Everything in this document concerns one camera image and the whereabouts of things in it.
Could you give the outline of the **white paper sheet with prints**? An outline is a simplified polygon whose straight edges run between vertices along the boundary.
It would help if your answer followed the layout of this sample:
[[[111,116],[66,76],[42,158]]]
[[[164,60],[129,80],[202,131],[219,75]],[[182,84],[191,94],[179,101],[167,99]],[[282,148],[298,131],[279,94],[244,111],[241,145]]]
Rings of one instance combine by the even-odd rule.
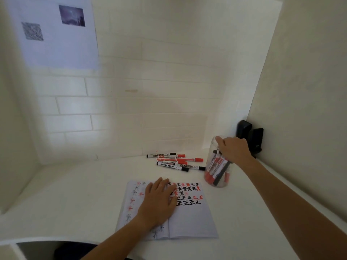
[[[92,0],[4,0],[28,66],[98,69]]]

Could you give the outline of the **black capped whiteboard marker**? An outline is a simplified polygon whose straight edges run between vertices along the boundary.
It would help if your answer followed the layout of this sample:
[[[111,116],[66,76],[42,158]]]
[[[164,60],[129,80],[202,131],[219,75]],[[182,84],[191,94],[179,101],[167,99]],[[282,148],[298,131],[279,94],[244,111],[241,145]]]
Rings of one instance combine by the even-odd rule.
[[[152,153],[147,154],[147,158],[185,158],[185,154],[177,154],[177,153]]]

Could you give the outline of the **person's right hand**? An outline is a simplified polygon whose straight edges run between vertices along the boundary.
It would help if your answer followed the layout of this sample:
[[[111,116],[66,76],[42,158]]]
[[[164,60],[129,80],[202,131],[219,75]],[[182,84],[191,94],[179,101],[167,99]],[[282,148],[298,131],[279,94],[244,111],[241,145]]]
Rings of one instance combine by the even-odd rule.
[[[247,141],[238,137],[231,137],[231,162],[242,168],[251,164],[254,161],[252,157]]]

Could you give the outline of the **person's right forearm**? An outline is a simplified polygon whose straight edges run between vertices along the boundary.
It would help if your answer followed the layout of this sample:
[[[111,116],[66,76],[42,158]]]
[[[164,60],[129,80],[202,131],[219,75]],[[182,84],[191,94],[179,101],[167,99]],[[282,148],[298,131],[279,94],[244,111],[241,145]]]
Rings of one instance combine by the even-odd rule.
[[[300,260],[347,260],[347,234],[252,156],[233,162],[257,189]]]

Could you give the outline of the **person's left forearm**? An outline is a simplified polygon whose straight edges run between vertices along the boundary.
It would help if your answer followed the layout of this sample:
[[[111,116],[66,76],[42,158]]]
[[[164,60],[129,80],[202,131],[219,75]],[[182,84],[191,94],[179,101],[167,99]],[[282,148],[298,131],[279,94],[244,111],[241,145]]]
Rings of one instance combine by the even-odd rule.
[[[81,260],[125,260],[135,246],[150,232],[152,227],[149,221],[137,215]]]

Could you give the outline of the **person's left hand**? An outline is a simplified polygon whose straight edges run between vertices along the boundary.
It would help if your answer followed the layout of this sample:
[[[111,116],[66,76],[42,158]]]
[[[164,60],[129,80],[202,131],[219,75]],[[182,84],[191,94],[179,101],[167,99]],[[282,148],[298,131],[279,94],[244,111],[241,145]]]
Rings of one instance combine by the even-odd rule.
[[[175,210],[170,209],[170,200],[172,197],[171,194],[175,191],[177,186],[176,184],[169,185],[170,195],[163,195],[161,194],[160,188],[162,180],[163,178],[160,177],[153,183],[149,196],[144,196],[144,200],[137,212],[137,215],[142,216],[151,223],[153,226],[152,229],[167,221]]]

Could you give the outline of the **long red whiteboard marker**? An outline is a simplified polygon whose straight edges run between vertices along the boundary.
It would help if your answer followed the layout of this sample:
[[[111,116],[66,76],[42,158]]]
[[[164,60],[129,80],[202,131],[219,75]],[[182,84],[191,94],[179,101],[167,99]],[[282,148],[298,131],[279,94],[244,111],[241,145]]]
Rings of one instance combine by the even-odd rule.
[[[178,157],[178,158],[157,158],[157,161],[172,161],[172,162],[179,162],[179,161],[193,161],[193,162],[203,162],[203,158],[183,158],[183,157]]]

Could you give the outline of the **notebook with marker scribbles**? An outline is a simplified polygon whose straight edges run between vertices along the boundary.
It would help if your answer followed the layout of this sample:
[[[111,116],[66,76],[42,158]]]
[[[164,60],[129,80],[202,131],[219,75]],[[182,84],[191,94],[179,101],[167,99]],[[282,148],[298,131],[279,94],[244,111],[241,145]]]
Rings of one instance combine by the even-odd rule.
[[[128,182],[115,231],[137,215],[148,184],[149,182],[139,180]],[[218,238],[202,184],[181,182],[176,185],[171,197],[177,197],[177,208],[165,223],[151,230],[144,239]]]

